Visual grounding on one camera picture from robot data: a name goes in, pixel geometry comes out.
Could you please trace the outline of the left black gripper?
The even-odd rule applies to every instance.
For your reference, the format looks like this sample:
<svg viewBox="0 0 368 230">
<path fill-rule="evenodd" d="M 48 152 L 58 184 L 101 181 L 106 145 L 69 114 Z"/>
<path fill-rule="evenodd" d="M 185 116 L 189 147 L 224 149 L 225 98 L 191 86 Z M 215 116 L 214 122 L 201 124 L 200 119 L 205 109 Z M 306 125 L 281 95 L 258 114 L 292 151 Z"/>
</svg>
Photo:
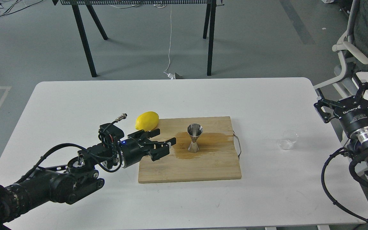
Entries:
<svg viewBox="0 0 368 230">
<path fill-rule="evenodd" d="M 149 138 L 158 136 L 160 129 L 151 131 L 138 130 L 128 135 L 121 141 L 122 168 L 138 163 L 144 156 L 150 156 L 152 161 L 159 160 L 170 153 L 170 148 L 176 144 L 176 138 L 172 137 L 163 142 L 150 141 Z"/>
</svg>

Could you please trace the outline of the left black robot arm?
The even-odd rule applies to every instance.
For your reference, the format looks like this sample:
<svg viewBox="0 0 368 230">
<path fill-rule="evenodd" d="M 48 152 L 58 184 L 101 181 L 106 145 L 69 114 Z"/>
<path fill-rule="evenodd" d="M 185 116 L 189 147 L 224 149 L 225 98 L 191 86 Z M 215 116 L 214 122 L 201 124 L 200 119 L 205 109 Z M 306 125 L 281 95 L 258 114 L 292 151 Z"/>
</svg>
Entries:
<svg viewBox="0 0 368 230">
<path fill-rule="evenodd" d="M 158 142 L 150 140 L 160 134 L 160 129 L 139 130 L 124 138 L 124 132 L 115 123 L 126 119 L 122 114 L 111 123 L 102 124 L 98 129 L 100 143 L 84 148 L 73 143 L 63 143 L 52 147 L 18 181 L 0 185 L 0 230 L 6 230 L 6 222 L 13 221 L 28 211 L 46 202 L 67 203 L 80 201 L 100 190 L 104 179 L 98 175 L 95 166 L 114 173 L 138 163 L 144 156 L 152 161 L 170 153 L 176 138 Z M 40 164 L 52 153 L 66 147 L 79 149 L 78 155 L 66 165 L 41 167 Z"/>
</svg>

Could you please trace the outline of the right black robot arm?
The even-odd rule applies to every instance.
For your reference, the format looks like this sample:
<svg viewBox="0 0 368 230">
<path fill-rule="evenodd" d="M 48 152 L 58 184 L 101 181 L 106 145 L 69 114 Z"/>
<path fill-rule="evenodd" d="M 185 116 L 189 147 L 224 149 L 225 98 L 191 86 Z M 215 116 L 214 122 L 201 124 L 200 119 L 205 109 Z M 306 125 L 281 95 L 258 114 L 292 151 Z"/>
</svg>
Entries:
<svg viewBox="0 0 368 230">
<path fill-rule="evenodd" d="M 368 219 L 355 214 L 340 204 L 328 191 L 325 183 L 326 168 L 336 156 L 349 157 L 349 173 L 352 178 L 364 187 L 368 187 L 368 82 L 358 82 L 356 94 L 339 101 L 328 100 L 319 88 L 316 89 L 318 102 L 314 108 L 324 123 L 338 119 L 348 144 L 337 149 L 329 156 L 321 171 L 321 185 L 333 205 L 342 211 L 368 224 Z"/>
</svg>

